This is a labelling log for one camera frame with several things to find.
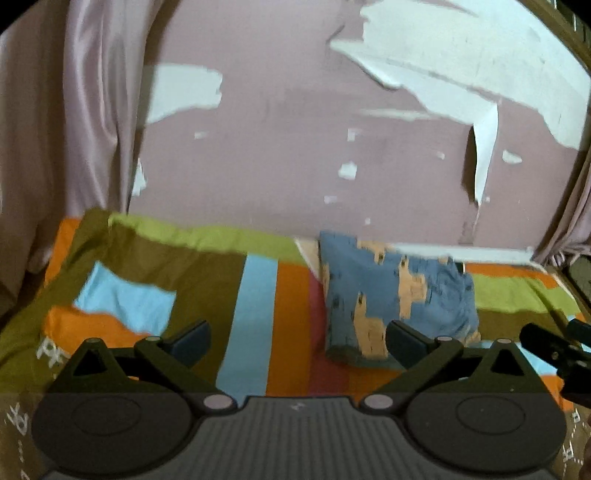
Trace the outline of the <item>blue patterned child pants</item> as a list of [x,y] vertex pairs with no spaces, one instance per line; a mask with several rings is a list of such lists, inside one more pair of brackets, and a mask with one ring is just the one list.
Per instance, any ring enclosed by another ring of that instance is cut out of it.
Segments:
[[380,242],[322,231],[325,354],[358,367],[396,369],[386,329],[396,320],[434,339],[480,340],[475,285],[450,257],[424,258]]

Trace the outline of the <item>colourful patchwork bedsheet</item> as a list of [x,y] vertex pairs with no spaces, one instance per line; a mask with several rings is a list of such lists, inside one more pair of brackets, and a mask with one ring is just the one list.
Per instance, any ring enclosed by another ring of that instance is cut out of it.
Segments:
[[[525,350],[567,339],[574,297],[536,267],[464,264],[480,340],[406,406],[362,412],[405,368],[325,354],[318,240],[88,211],[1,333],[5,479],[586,479],[590,408]],[[191,371],[235,399],[204,412],[139,379],[134,345],[205,321]]]

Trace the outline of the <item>pink satin curtain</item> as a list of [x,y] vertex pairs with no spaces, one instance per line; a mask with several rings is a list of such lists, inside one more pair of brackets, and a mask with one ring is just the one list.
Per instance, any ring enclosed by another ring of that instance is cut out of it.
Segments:
[[1,308],[49,260],[60,221],[124,211],[158,1],[1,5]]

